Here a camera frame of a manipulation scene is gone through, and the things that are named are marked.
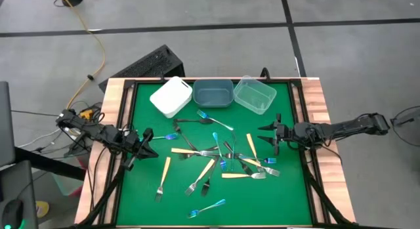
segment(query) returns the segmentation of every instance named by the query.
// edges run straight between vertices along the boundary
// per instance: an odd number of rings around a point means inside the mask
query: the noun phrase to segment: blue container
[[[234,99],[234,84],[229,79],[201,79],[192,88],[194,101],[202,108],[225,108]]]

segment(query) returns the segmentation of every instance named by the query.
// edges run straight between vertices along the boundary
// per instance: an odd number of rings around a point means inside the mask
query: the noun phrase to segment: wooden table
[[[240,77],[224,77],[229,79],[240,79]],[[291,77],[273,77],[276,79],[300,79],[303,87],[304,99],[306,102],[306,109],[308,112],[309,121],[313,123],[330,123],[328,110],[326,106],[326,101],[324,94],[322,92],[321,82],[319,78],[291,78]],[[160,78],[147,77],[147,78],[136,78],[137,80],[158,80]],[[202,79],[197,77],[187,77],[185,79]],[[105,117],[102,120],[101,124],[104,125],[116,125],[117,119],[120,111],[121,98],[123,94],[123,85],[126,78],[112,78],[108,81],[108,86],[104,95],[104,101],[102,104],[102,112],[105,113]],[[295,95],[296,109],[298,113],[299,121],[303,121],[303,112],[301,104],[299,103],[299,96],[297,88],[293,88],[293,94]],[[127,100],[123,114],[123,123],[124,126],[128,120],[128,112],[131,105],[131,94],[133,89],[129,88],[127,93]],[[330,148],[337,152],[337,145],[335,142],[332,142]],[[100,152],[102,151],[103,146],[99,142],[95,142],[92,147],[91,156],[89,159],[89,170],[91,176],[93,176],[93,170],[95,168],[96,161]],[[339,158],[328,152],[327,150],[321,148],[316,152],[318,157],[318,163],[320,166],[320,172],[322,176],[322,183],[324,185],[324,190],[330,200],[334,203],[336,208],[340,210],[344,217],[348,220],[354,222],[354,213],[352,205],[350,202],[350,197],[348,195],[346,180],[343,173],[343,168],[341,166]],[[96,180],[94,187],[94,202],[96,203],[101,195],[104,192],[105,179],[108,171],[108,165],[110,162],[111,155],[108,151],[105,151],[99,161],[96,171]],[[316,195],[316,192],[313,190],[314,202],[316,206],[316,215],[318,222],[323,222],[322,208],[321,203]],[[112,207],[114,206],[114,194],[108,200],[108,205],[106,208],[105,223],[111,221]],[[79,201],[79,207],[77,208],[77,214],[75,217],[75,223],[81,222],[88,214],[91,204],[91,191],[89,189],[89,179],[88,176],[85,176],[85,181],[83,183],[83,189]]]

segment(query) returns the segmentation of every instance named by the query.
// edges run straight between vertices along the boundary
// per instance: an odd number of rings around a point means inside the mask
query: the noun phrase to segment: green table surface
[[[252,156],[246,134],[251,133],[258,157],[274,157],[269,143],[257,138],[257,135],[272,136],[269,131],[257,128],[275,120],[277,113],[282,114],[282,123],[293,126],[291,101],[286,83],[271,83],[277,90],[277,96],[269,109],[258,115],[233,101],[227,108],[205,108],[211,117],[235,128],[236,152]],[[149,97],[161,85],[140,84],[135,102],[133,125],[140,134],[152,127],[155,136],[173,133],[173,119],[167,119],[149,101]],[[192,100],[174,118],[199,119],[196,114],[197,104]],[[233,145],[233,138],[226,128],[217,123],[202,125],[199,123],[180,123],[183,133],[199,150],[215,146],[213,132],[219,134],[222,153],[228,153],[223,146],[226,140]],[[171,153],[171,148],[189,149],[183,138],[177,140],[153,140],[150,146],[159,154],[158,158],[136,160],[132,171],[124,176],[121,201],[117,216],[117,225],[127,226],[228,226],[228,225],[310,225],[308,199],[306,196],[303,172],[299,153],[280,146],[276,156],[277,164],[263,164],[281,172],[280,177],[267,175],[266,179],[221,178],[220,164],[211,177],[208,194],[201,196],[203,183],[207,175],[197,183],[196,190],[187,197],[185,190],[193,183],[209,158],[193,156],[180,160],[178,154]],[[160,185],[166,157],[171,157],[171,164],[163,185],[163,197],[155,202],[156,190]],[[257,172],[255,166],[250,168]],[[234,172],[243,173],[238,161],[234,162]],[[188,219],[187,214],[194,209],[203,209],[217,201],[225,199],[226,204],[208,211],[198,217]]]

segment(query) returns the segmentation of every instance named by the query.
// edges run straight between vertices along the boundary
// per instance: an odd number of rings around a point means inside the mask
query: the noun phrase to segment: yellow cable
[[[78,13],[78,11],[73,7],[73,5],[68,0],[65,0],[65,2],[67,2],[67,4],[69,4],[70,8],[72,8],[72,10],[74,11],[74,13],[77,15],[77,17],[79,18],[79,20],[80,20],[83,28],[85,29],[85,31],[87,33],[91,34],[96,39],[96,41],[98,41],[98,44],[100,45],[100,48],[102,49],[102,63],[100,65],[100,67],[92,74],[92,76],[95,78],[95,76],[104,68],[104,65],[105,65],[105,48],[104,48],[104,45],[102,44],[102,42],[100,42],[99,38],[94,33],[92,33],[91,31],[89,31],[89,29],[86,26],[85,21],[83,21],[82,17]],[[85,87],[85,85],[89,81],[90,81],[90,79],[86,79],[86,81],[83,82],[83,84],[80,86],[80,88],[76,91],[76,93],[73,95],[73,97],[68,102],[67,108],[70,108],[70,106],[72,105],[72,102],[74,101],[74,99],[81,93],[81,91],[83,90],[83,88]]]

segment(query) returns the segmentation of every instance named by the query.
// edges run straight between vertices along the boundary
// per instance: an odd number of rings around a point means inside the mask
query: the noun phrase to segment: fork handle
[[[242,178],[249,177],[247,174],[242,173],[222,173],[222,178]]]
[[[261,163],[259,163],[257,161],[254,161],[252,159],[242,159],[242,160],[245,161],[245,162],[247,162],[247,163],[254,164],[257,167],[261,167]]]
[[[249,134],[249,133],[247,134],[247,139],[248,139],[249,147],[251,147],[251,150],[252,150],[252,152],[255,156],[255,159],[258,159],[257,158],[257,151],[255,151],[255,146],[254,146],[254,142],[252,141],[251,134]]]
[[[211,168],[211,166],[214,164],[214,162],[215,162],[214,159],[210,160],[210,162],[207,164],[207,166],[205,166],[204,170],[198,176],[197,181],[201,180],[204,177],[204,175],[206,174],[206,172],[208,172],[208,170]]]
[[[196,153],[193,150],[185,150],[185,149],[180,149],[180,148],[172,148],[171,152],[176,153],[176,154],[195,154]]]
[[[166,173],[168,173],[169,164],[171,162],[170,157],[166,157],[165,161],[165,167],[163,168],[163,174],[162,174],[162,180],[160,181],[160,185],[163,185],[163,182],[165,181]]]

